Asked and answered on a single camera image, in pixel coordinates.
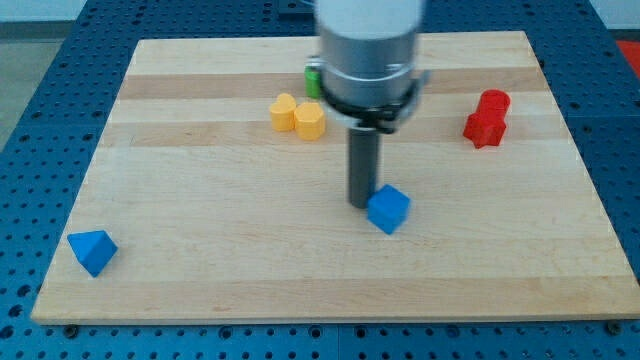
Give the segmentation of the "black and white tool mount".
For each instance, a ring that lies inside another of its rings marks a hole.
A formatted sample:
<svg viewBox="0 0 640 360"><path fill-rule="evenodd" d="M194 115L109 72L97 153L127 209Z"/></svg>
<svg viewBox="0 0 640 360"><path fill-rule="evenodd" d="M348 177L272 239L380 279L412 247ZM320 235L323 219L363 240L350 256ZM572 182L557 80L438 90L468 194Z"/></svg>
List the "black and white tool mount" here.
<svg viewBox="0 0 640 360"><path fill-rule="evenodd" d="M321 104L325 112L344 127L393 134L416 112L429 79L430 71L424 70L418 78L411 80L408 90L399 100L380 106L362 107L339 100L320 77Z"/></svg>

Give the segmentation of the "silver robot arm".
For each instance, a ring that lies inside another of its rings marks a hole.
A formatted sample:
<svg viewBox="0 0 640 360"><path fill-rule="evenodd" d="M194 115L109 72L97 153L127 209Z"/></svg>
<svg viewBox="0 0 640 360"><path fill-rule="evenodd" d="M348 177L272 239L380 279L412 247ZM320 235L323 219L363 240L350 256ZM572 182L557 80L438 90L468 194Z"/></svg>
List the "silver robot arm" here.
<svg viewBox="0 0 640 360"><path fill-rule="evenodd" d="M427 71L416 75L425 0L319 0L314 19L320 102L347 129L347 199L365 209L376 191L380 137L415 112Z"/></svg>

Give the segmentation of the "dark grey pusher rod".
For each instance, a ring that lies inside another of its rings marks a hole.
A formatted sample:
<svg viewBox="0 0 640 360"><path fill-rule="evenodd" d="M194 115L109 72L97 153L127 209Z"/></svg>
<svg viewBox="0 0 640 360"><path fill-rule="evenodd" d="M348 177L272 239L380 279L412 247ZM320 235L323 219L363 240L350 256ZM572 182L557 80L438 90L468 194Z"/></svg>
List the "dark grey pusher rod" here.
<svg viewBox="0 0 640 360"><path fill-rule="evenodd" d="M348 200L366 209L375 193L378 176L380 134L371 129L348 130Z"/></svg>

